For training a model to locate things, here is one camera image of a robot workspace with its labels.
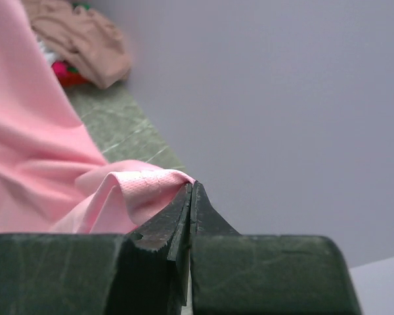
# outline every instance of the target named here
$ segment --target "gray wall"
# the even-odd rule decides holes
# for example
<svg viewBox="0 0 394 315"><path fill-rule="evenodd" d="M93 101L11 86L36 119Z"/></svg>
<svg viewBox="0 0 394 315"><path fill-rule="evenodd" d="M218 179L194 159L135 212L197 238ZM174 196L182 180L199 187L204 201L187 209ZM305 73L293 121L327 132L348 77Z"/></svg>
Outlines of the gray wall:
<svg viewBox="0 0 394 315"><path fill-rule="evenodd" d="M250 234L394 255L394 1L95 0L129 35L129 88Z"/></svg>

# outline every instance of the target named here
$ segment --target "beige garment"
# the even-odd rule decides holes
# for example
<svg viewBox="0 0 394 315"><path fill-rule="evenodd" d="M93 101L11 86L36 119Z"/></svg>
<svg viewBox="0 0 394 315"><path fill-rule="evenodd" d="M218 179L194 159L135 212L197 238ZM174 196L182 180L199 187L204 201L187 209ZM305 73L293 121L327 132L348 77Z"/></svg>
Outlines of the beige garment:
<svg viewBox="0 0 394 315"><path fill-rule="evenodd" d="M79 73L105 89L126 79L130 59L123 35L94 9L73 9L64 0L22 0L32 29L48 48L75 66Z"/></svg>

